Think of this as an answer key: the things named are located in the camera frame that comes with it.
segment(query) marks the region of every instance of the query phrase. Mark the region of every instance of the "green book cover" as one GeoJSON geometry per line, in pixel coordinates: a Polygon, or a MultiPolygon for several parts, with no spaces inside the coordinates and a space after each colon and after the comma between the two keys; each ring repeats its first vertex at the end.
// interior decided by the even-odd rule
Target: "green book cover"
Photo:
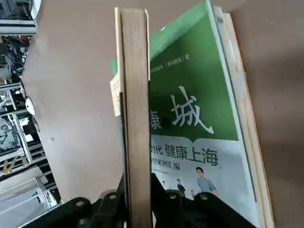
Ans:
{"type": "MultiPolygon", "coordinates": [[[[212,192],[257,226],[257,204],[210,2],[150,37],[151,166],[188,199],[212,192]]],[[[117,62],[111,61],[114,75],[117,62]]]]}

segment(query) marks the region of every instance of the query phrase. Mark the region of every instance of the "man in blue shirt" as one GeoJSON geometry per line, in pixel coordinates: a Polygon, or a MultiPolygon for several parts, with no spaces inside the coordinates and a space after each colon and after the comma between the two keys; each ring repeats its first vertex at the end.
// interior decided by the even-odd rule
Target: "man in blue shirt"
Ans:
{"type": "Polygon", "coordinates": [[[204,171],[201,167],[196,167],[196,172],[199,175],[199,178],[197,179],[198,185],[201,189],[201,192],[210,192],[219,197],[218,191],[215,188],[214,184],[204,177],[204,171]]]}

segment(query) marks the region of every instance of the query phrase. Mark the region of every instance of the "desk surface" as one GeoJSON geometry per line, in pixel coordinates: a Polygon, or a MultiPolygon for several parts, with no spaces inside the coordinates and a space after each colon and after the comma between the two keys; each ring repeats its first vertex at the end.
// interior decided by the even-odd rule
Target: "desk surface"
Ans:
{"type": "MultiPolygon", "coordinates": [[[[214,2],[231,10],[245,1],[214,2]]],[[[116,55],[114,7],[147,8],[152,34],[198,2],[43,1],[23,80],[65,201],[77,196],[94,201],[102,191],[115,189],[122,175],[109,84],[109,61],[116,55]]],[[[233,15],[277,228],[300,228],[304,223],[304,180],[298,171],[304,149],[304,110],[299,108],[304,8],[291,2],[296,1],[252,0],[233,15]]]]}

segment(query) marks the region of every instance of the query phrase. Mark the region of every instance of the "book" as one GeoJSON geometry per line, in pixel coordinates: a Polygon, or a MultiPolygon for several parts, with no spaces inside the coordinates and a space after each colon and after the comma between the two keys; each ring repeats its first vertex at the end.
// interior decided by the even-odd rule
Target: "book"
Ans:
{"type": "MultiPolygon", "coordinates": [[[[151,169],[165,189],[188,199],[211,192],[254,226],[273,227],[246,79],[228,61],[227,44],[239,52],[235,35],[224,40],[233,24],[221,13],[201,2],[150,37],[151,169]]],[[[117,75],[116,60],[111,67],[117,75]]]]}
{"type": "Polygon", "coordinates": [[[118,74],[111,90],[123,136],[128,227],[151,227],[148,14],[115,8],[115,24],[118,74]]]}
{"type": "Polygon", "coordinates": [[[248,159],[251,164],[252,181],[254,182],[254,186],[256,186],[256,199],[262,205],[261,218],[265,223],[265,227],[274,227],[271,198],[233,21],[230,14],[223,13],[220,7],[214,7],[214,13],[234,89],[242,133],[246,150],[248,151],[248,159]]]}

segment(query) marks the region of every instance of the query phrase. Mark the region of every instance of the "illustrated person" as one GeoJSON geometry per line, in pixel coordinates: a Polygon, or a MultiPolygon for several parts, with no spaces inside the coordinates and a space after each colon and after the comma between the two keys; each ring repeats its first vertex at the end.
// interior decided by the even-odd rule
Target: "illustrated person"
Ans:
{"type": "Polygon", "coordinates": [[[166,190],[166,182],[162,181],[163,188],[166,190]]]}
{"type": "Polygon", "coordinates": [[[177,179],[177,188],[178,188],[179,191],[182,192],[183,196],[185,196],[185,191],[186,190],[185,190],[184,186],[181,185],[180,179],[177,179]]]}
{"type": "Polygon", "coordinates": [[[198,185],[201,189],[201,192],[210,192],[219,197],[218,191],[215,188],[214,184],[205,178],[204,176],[204,170],[201,167],[196,167],[196,172],[199,175],[199,178],[197,179],[198,185]]]}
{"type": "Polygon", "coordinates": [[[193,190],[191,190],[191,196],[192,196],[192,198],[195,197],[195,194],[194,194],[194,191],[193,191],[193,190]]]}

